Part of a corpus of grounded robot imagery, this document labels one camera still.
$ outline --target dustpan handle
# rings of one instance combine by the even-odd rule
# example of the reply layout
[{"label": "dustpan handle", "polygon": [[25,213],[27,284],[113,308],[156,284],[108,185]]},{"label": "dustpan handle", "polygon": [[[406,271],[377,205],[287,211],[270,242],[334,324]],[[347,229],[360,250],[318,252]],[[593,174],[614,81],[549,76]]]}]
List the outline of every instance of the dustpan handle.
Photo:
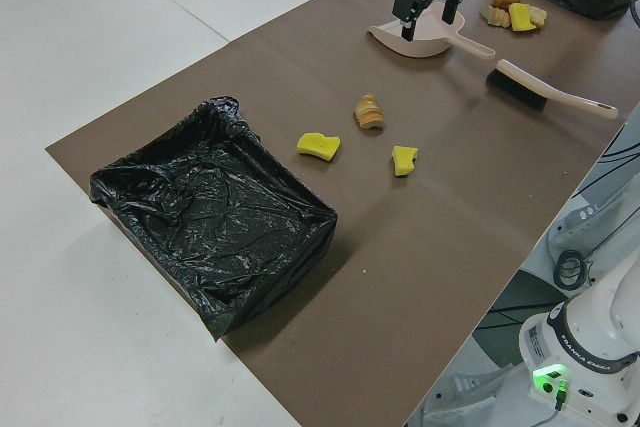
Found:
[{"label": "dustpan handle", "polygon": [[445,40],[451,45],[455,45],[465,52],[483,60],[491,60],[496,56],[495,50],[490,49],[485,45],[479,44],[478,42],[475,42],[471,39],[468,39],[467,37],[464,37],[460,34],[448,36]]}]

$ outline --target white surface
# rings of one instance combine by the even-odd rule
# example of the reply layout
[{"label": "white surface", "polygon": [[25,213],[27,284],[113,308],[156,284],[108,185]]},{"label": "white surface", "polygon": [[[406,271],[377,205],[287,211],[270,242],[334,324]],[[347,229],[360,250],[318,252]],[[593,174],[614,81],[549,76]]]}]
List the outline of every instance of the white surface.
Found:
[{"label": "white surface", "polygon": [[0,425],[298,425],[44,149],[303,1],[0,0]]}]

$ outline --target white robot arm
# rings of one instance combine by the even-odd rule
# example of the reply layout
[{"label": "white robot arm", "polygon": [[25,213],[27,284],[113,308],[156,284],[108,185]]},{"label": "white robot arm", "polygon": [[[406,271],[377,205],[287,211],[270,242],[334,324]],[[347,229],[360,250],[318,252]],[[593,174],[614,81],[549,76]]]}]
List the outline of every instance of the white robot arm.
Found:
[{"label": "white robot arm", "polygon": [[[548,315],[528,319],[520,351],[531,394],[589,426],[640,415],[640,249]],[[566,399],[557,402],[558,391]]]}]

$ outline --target brush handle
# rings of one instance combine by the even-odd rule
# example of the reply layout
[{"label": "brush handle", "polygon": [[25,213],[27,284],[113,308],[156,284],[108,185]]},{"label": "brush handle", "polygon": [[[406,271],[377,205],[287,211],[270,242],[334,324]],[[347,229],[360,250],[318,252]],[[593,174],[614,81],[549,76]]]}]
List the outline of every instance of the brush handle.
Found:
[{"label": "brush handle", "polygon": [[482,60],[492,60],[496,56],[496,51],[489,47],[479,44],[458,33],[448,35],[445,40],[451,45],[455,45],[465,52],[474,55]]},{"label": "brush handle", "polygon": [[501,59],[496,65],[496,70],[502,72],[504,75],[512,78],[520,85],[523,85],[529,90],[532,90],[542,97],[546,97],[549,100],[555,100],[561,104],[568,105],[569,107],[576,107],[578,109],[585,110],[591,114],[599,115],[605,119],[615,119],[618,117],[618,109],[611,105],[596,102],[594,100],[584,99],[577,95],[567,94],[542,80],[534,77],[533,75],[525,72],[520,67],[513,65],[508,60]]}]

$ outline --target yellow sponge piece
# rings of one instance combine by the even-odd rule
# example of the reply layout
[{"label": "yellow sponge piece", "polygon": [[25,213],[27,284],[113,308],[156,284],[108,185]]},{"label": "yellow sponge piece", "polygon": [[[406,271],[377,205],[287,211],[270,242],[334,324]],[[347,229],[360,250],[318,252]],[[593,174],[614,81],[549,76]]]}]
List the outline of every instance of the yellow sponge piece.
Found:
[{"label": "yellow sponge piece", "polygon": [[509,15],[511,16],[511,28],[514,32],[522,32],[536,28],[536,26],[531,23],[529,4],[511,4],[509,6]]},{"label": "yellow sponge piece", "polygon": [[340,137],[325,137],[318,132],[309,132],[300,137],[296,150],[299,154],[315,155],[329,161],[333,159],[338,147]]},{"label": "yellow sponge piece", "polygon": [[418,158],[418,149],[396,145],[391,152],[396,177],[408,175],[413,169],[413,161]]}]

